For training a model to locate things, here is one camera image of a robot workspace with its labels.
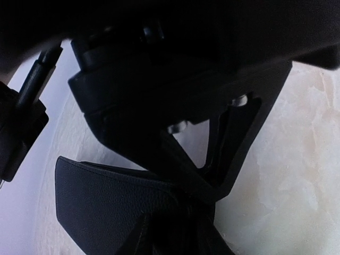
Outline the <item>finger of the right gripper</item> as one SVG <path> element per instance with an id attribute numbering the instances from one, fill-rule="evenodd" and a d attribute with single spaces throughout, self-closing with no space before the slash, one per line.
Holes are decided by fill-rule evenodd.
<path id="1" fill-rule="evenodd" d="M 220 200 L 218 189 L 209 184 L 199 173 L 190 157 L 165 130 L 159 131 L 159 155 L 165 166 L 158 175 L 172 181 L 187 194 L 203 202 Z"/>

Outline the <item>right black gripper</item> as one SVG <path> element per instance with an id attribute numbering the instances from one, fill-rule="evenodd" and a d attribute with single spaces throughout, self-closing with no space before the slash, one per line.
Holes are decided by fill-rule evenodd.
<path id="1" fill-rule="evenodd" d="M 339 67 L 339 1 L 1 1 L 1 70 L 49 47 L 30 80 L 37 102 L 72 38 L 74 96 L 100 141 L 101 114 L 161 129 L 221 113 L 248 75 L 282 62 Z"/>

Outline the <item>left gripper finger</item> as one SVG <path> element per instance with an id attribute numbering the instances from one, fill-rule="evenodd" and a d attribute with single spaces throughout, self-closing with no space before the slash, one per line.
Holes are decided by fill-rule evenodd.
<path id="1" fill-rule="evenodd" d="M 245 157 L 267 119 L 292 69 L 282 62 L 247 76 L 241 83 L 247 97 L 243 106 L 228 106 L 209 123 L 207 201 L 216 202 L 231 192 Z"/>

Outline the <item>black zippered tool case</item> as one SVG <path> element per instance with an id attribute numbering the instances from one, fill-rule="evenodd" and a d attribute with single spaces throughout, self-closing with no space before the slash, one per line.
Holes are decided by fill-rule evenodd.
<path id="1" fill-rule="evenodd" d="M 56 216 L 85 254 L 231 254 L 207 205 L 138 171 L 59 157 Z"/>

